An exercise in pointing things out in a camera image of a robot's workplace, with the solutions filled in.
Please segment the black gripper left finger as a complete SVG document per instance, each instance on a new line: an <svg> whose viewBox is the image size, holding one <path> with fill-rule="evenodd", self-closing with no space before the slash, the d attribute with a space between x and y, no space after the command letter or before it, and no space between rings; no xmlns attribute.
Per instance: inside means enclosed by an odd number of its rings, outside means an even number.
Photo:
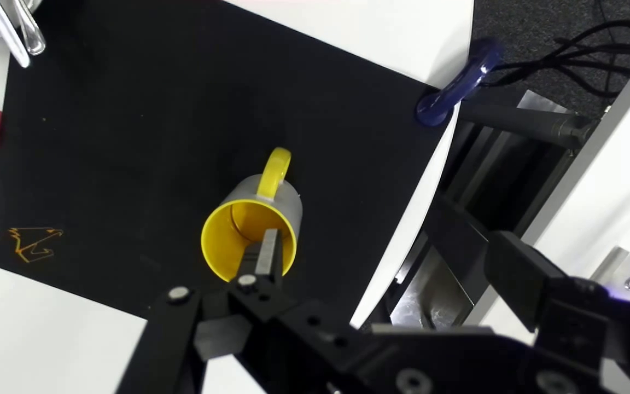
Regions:
<svg viewBox="0 0 630 394"><path fill-rule="evenodd" d="M241 292L257 292L262 285L283 285L283 237L275 227L265 229L261 240L246 247L236 273L236 286Z"/></svg>

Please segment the white robot base table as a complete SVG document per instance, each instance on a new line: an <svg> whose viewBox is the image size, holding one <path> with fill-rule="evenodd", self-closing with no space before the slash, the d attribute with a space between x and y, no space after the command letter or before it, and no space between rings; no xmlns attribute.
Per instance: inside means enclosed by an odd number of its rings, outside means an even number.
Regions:
<svg viewBox="0 0 630 394"><path fill-rule="evenodd" d="M522 234L563 272L630 300L630 80Z"/></svg>

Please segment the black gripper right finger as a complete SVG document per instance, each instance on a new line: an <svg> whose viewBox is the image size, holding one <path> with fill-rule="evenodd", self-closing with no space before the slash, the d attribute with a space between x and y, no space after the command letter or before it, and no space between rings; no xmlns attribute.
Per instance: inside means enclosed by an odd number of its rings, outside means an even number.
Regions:
<svg viewBox="0 0 630 394"><path fill-rule="evenodd" d="M483 273L498 297L530 331L541 321L545 286L564 275L557 264L522 243L514 233L490 234Z"/></svg>

